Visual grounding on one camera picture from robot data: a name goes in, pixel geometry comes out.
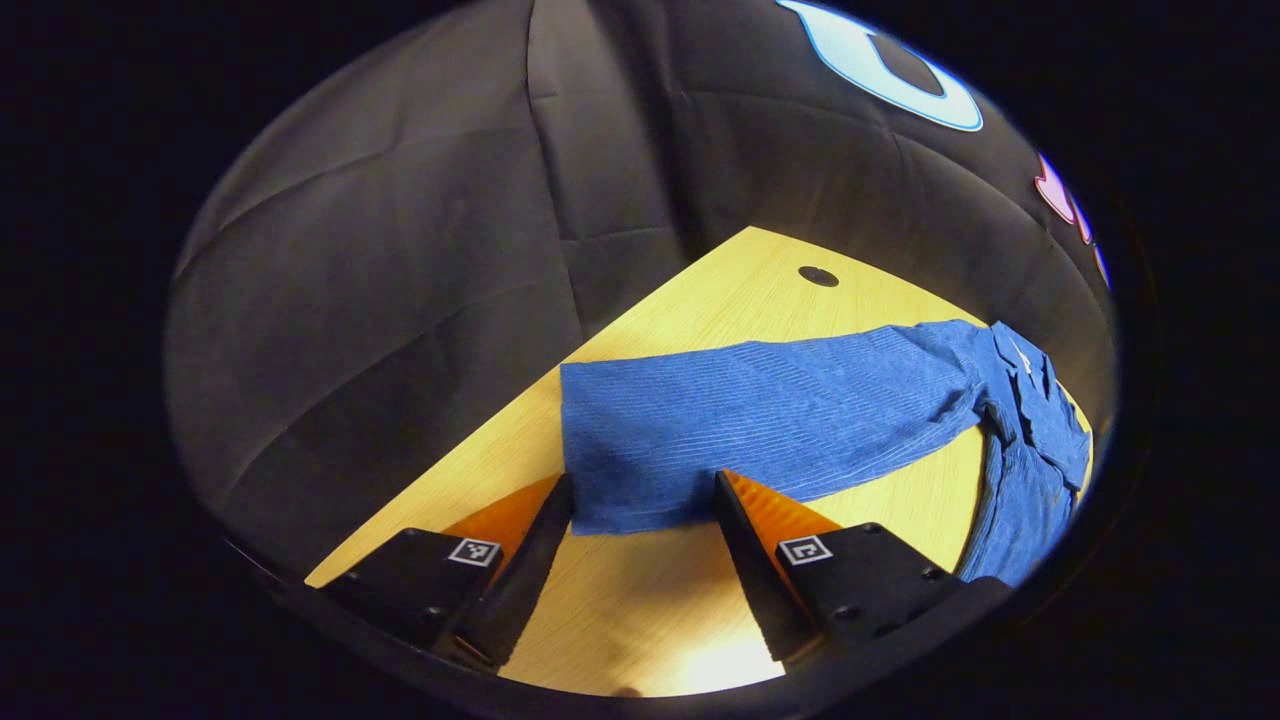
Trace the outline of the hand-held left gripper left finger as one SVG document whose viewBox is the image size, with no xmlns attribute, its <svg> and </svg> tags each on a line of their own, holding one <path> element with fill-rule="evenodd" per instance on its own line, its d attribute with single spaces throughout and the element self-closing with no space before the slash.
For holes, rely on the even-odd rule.
<svg viewBox="0 0 1280 720">
<path fill-rule="evenodd" d="M 410 648 L 480 673 L 509 661 L 573 515 L 547 477 L 444 530 L 404 528 L 320 592 Z"/>
</svg>

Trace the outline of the blue button-up shirt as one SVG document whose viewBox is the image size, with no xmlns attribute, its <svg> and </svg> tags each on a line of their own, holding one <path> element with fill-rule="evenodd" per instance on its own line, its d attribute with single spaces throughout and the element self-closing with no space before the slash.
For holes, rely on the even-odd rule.
<svg viewBox="0 0 1280 720">
<path fill-rule="evenodd" d="M 1068 529 L 1091 462 L 1050 357 L 1002 323 L 566 363 L 559 378 L 577 536 L 705 520 L 722 470 L 812 502 L 978 427 L 980 492 L 956 571 L 1018 585 Z"/>
</svg>

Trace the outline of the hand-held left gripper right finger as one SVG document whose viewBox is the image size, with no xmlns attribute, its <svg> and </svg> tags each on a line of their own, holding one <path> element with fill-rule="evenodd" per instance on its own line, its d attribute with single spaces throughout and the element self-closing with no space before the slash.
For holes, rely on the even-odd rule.
<svg viewBox="0 0 1280 720">
<path fill-rule="evenodd" d="M 771 657 L 818 664 L 856 653 L 923 655 L 1010 596 L 964 580 L 876 521 L 842 527 L 731 470 L 716 520 Z"/>
</svg>

